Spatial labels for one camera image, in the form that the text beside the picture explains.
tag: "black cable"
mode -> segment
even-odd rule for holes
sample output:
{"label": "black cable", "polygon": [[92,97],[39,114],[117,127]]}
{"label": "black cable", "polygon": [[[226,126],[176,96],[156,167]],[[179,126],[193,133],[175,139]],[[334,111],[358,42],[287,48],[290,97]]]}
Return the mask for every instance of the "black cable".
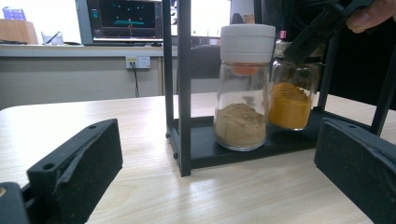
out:
{"label": "black cable", "polygon": [[132,70],[134,71],[134,80],[136,81],[136,84],[134,85],[134,95],[136,98],[139,98],[139,85],[137,84],[137,73],[136,73],[136,66],[134,63],[131,63]]}

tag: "electrical socket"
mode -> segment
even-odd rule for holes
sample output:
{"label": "electrical socket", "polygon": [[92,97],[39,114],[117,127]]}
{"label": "electrical socket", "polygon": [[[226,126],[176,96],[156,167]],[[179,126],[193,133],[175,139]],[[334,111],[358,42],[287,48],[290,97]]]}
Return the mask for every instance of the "electrical socket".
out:
{"label": "electrical socket", "polygon": [[150,60],[149,57],[137,57],[137,63],[138,67],[137,68],[150,68]]}
{"label": "electrical socket", "polygon": [[126,56],[125,57],[126,69],[132,69],[132,63],[134,63],[134,67],[137,68],[137,56]]}

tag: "monitor screen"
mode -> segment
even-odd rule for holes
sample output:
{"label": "monitor screen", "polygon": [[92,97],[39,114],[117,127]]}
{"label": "monitor screen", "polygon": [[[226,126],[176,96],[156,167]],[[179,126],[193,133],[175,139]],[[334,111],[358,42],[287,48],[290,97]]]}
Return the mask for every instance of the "monitor screen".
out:
{"label": "monitor screen", "polygon": [[163,41],[162,1],[76,1],[84,45]]}
{"label": "monitor screen", "polygon": [[[172,0],[172,35],[177,35],[177,0]],[[231,0],[191,0],[191,36],[220,38],[231,20]]]}

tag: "spice jar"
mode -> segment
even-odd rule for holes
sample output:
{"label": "spice jar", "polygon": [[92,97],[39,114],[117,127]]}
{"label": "spice jar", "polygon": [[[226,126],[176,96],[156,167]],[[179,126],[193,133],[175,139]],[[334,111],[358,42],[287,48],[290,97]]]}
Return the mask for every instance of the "spice jar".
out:
{"label": "spice jar", "polygon": [[304,63],[294,64],[283,54],[289,45],[290,42],[276,41],[268,121],[282,128],[301,130],[309,121],[316,97],[324,46],[314,50]]}
{"label": "spice jar", "polygon": [[214,131],[217,142],[228,149],[249,151],[265,141],[275,30],[263,24],[234,24],[221,29]]}

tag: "white lid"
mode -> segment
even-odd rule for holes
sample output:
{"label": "white lid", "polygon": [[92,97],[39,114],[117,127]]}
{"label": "white lid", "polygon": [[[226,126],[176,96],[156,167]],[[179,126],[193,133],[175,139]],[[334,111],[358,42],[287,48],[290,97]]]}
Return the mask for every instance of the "white lid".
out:
{"label": "white lid", "polygon": [[269,63],[275,45],[274,26],[233,24],[221,28],[220,58],[228,63]]}

